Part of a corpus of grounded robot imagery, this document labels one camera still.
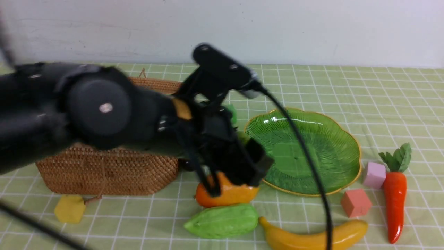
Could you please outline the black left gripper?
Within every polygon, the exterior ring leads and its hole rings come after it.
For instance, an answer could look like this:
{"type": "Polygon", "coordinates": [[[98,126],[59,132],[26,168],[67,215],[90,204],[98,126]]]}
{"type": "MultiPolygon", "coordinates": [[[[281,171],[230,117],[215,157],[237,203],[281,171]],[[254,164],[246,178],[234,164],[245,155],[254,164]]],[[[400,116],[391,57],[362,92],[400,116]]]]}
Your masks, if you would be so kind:
{"type": "Polygon", "coordinates": [[[171,119],[170,155],[178,158],[189,172],[195,172],[207,193],[221,195],[217,171],[229,153],[229,179],[237,186],[258,187],[266,176],[273,158],[254,139],[244,140],[236,135],[230,113],[223,105],[212,106],[209,101],[171,98],[176,116],[171,119]],[[207,166],[209,181],[203,168],[207,166]]]}

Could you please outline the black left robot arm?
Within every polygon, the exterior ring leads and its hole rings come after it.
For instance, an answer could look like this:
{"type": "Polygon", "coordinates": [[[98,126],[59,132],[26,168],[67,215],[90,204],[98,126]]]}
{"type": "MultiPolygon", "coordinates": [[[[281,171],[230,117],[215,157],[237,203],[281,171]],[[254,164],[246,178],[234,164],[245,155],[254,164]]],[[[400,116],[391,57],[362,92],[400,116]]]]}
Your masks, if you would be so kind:
{"type": "Polygon", "coordinates": [[[76,142],[189,160],[247,183],[245,151],[228,110],[136,86],[116,67],[36,63],[1,75],[1,174],[76,142]]]}

